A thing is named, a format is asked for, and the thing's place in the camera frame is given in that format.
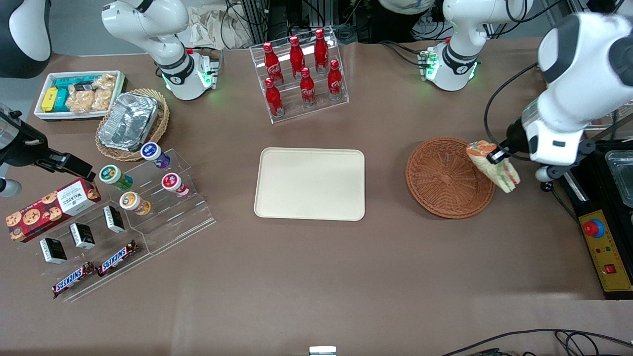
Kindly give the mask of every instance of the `coca-cola bottle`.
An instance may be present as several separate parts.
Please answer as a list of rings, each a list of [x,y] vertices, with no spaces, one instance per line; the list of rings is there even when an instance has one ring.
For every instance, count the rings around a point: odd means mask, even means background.
[[[310,77],[310,68],[303,67],[301,70],[301,99],[303,100],[303,106],[311,108],[317,104],[317,97],[315,95],[315,83]]]
[[[290,65],[292,66],[292,76],[294,80],[301,80],[301,69],[306,66],[306,58],[299,47],[299,38],[290,37]]]
[[[343,76],[339,69],[339,61],[332,60],[330,62],[330,73],[327,75],[327,87],[330,89],[328,97],[332,101],[339,101],[343,97],[343,91],[341,90],[341,84]]]
[[[281,73],[279,58],[273,52],[273,45],[270,42],[264,42],[264,53],[264,64],[268,71],[268,77],[275,82],[276,86],[280,86],[284,83],[284,75]]]
[[[315,67],[316,72],[319,74],[325,74],[328,70],[328,53],[327,43],[325,43],[325,31],[323,29],[317,29],[316,43],[315,43]]]
[[[275,82],[272,78],[266,78],[264,84],[266,85],[266,101],[270,107],[270,113],[274,117],[284,116],[285,111],[281,103],[281,94],[279,94],[279,89],[275,87]]]

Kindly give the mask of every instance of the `wicker tray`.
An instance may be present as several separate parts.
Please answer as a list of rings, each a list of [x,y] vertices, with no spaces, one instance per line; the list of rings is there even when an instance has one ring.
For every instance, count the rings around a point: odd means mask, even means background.
[[[436,137],[421,143],[406,162],[406,183],[428,211],[449,219],[481,212],[494,184],[471,162],[466,141]]]
[[[152,89],[134,89],[130,92],[134,94],[150,96],[158,100],[158,102],[160,103],[160,109],[158,110],[158,117],[156,117],[156,120],[154,121],[154,124],[152,125],[152,128],[149,131],[149,135],[147,135],[147,142],[152,141],[152,142],[157,143],[158,140],[161,138],[161,136],[167,130],[167,122],[169,122],[169,108],[167,107],[167,102],[165,101],[165,97],[163,97],[163,95],[159,93],[158,91],[155,91]],[[97,128],[97,133],[99,132],[99,130],[101,130],[103,125],[106,123],[108,117],[110,117],[110,111],[108,111],[106,116],[104,116],[101,122],[99,123],[99,127]],[[97,148],[99,149],[99,152],[103,153],[103,155],[106,157],[110,157],[117,161],[122,161],[122,162],[132,162],[132,161],[138,161],[141,159],[140,151],[128,152],[122,149],[109,148],[109,147],[103,146],[99,142],[98,135],[95,135],[94,140],[97,143]]]

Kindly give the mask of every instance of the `red emergency stop button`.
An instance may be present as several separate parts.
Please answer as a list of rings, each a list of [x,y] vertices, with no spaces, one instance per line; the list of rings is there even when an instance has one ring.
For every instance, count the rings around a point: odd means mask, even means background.
[[[596,239],[605,235],[605,226],[598,219],[591,219],[582,225],[582,230],[589,236]]]

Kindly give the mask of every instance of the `table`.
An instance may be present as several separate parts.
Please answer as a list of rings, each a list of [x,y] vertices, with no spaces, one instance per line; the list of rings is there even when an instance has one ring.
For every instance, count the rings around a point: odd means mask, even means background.
[[[536,59],[538,39],[489,41],[461,91],[420,81],[413,66],[378,45],[343,48],[350,103],[271,125],[248,51],[229,51],[218,89],[175,99],[146,55],[55,56],[48,72],[119,69],[129,89],[151,87],[172,113],[161,140],[192,165],[217,223],[75,303],[53,301],[37,275],[40,256],[0,239],[3,355],[302,355],[337,345],[339,355],[439,355],[495,334],[567,327],[630,340],[631,302],[602,300],[580,231],[516,162],[523,182],[496,191],[479,215],[446,220],[411,197],[408,155],[436,136],[486,138],[484,106]],[[421,42],[417,48],[429,43]],[[497,98],[495,134],[542,90],[524,75]],[[97,169],[112,161],[94,145],[97,122],[29,118],[51,147]],[[261,219],[253,213],[266,147],[359,149],[367,208],[359,222]],[[128,169],[134,163],[123,163]],[[71,179],[11,168],[24,192],[9,214]],[[550,334],[494,343],[554,353]],[[629,352],[608,345],[605,352]]]

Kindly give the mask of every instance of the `acrylic bottle rack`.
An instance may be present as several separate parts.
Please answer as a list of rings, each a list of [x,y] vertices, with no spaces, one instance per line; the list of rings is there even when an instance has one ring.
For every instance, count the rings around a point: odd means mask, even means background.
[[[303,55],[306,61],[306,67],[310,68],[310,75],[315,83],[316,105],[311,108],[305,108],[303,101],[301,100],[301,90],[299,88],[299,81],[294,80],[292,76],[292,67],[290,64],[290,37],[276,39],[270,41],[273,45],[273,51],[279,58],[279,65],[281,66],[282,74],[284,75],[284,83],[277,86],[281,93],[281,101],[284,106],[285,114],[282,117],[274,117],[270,113],[268,102],[266,101],[266,86],[264,80],[268,77],[268,71],[264,64],[264,49],[262,44],[251,46],[251,57],[253,58],[253,64],[255,65],[255,72],[257,73],[257,79],[260,83],[260,89],[264,95],[264,103],[266,104],[266,110],[268,116],[273,124],[277,122],[285,121],[291,118],[295,118],[307,113],[313,113],[315,111],[331,108],[346,104],[349,102],[349,94],[347,82],[345,81],[345,71],[343,70],[344,63],[341,59],[341,52],[339,51],[339,43],[334,35],[332,27],[326,27],[325,30],[325,42],[328,46],[329,60],[337,59],[339,61],[339,68],[342,75],[341,89],[343,97],[339,101],[332,101],[328,97],[329,89],[327,85],[327,73],[319,74],[315,70],[315,57],[314,48],[316,37],[314,31],[302,32],[296,34],[299,37],[299,46],[303,51]]]
[[[171,158],[171,162],[165,169],[157,168],[152,162],[144,162],[126,172],[134,180],[129,190],[135,191],[142,199],[152,204],[152,209],[147,215],[140,216],[123,210],[118,205],[123,192],[113,186],[100,184],[99,203],[32,241],[20,244],[22,246],[18,247],[19,250],[36,251],[39,272],[42,275],[38,283],[50,291],[51,298],[51,287],[77,270],[84,262],[93,262],[98,267],[131,240],[137,243],[139,249],[117,265],[115,270],[104,277],[99,277],[93,272],[60,294],[58,299],[77,300],[215,223],[205,199],[197,193],[193,185],[190,176],[191,166],[174,149],[168,150],[166,154]],[[190,191],[187,196],[178,198],[163,189],[161,179],[169,172],[177,173],[183,182],[189,185]],[[125,231],[115,233],[107,228],[103,215],[103,208],[107,205],[115,207],[121,213]],[[75,222],[90,226],[95,247],[90,250],[75,247],[69,230],[70,224]],[[68,260],[59,265],[46,263],[39,246],[39,241],[43,238],[60,240]]]

